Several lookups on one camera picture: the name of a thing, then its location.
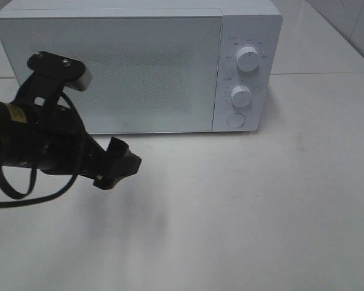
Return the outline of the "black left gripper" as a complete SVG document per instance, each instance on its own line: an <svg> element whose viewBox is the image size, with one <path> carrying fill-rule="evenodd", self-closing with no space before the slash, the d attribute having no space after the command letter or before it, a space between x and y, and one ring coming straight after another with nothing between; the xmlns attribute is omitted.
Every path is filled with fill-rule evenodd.
<svg viewBox="0 0 364 291"><path fill-rule="evenodd" d="M95 187L111 190L122 179L138 173L141 158L129 153L128 144L116 137L111 137L105 151L86 132L64 89L85 91L90 80L87 71L68 75L33 72L12 103L28 114L33 128L32 161L38 169L48 175L96 177Z"/></svg>

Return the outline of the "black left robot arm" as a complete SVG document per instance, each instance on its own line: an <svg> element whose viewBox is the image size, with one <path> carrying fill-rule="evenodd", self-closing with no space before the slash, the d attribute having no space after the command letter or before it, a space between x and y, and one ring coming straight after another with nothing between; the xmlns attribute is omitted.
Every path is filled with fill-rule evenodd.
<svg viewBox="0 0 364 291"><path fill-rule="evenodd" d="M104 150L63 89L62 81L32 73L12 102L0 101L0 166L85 176L104 190L136 174L141 158L117 138Z"/></svg>

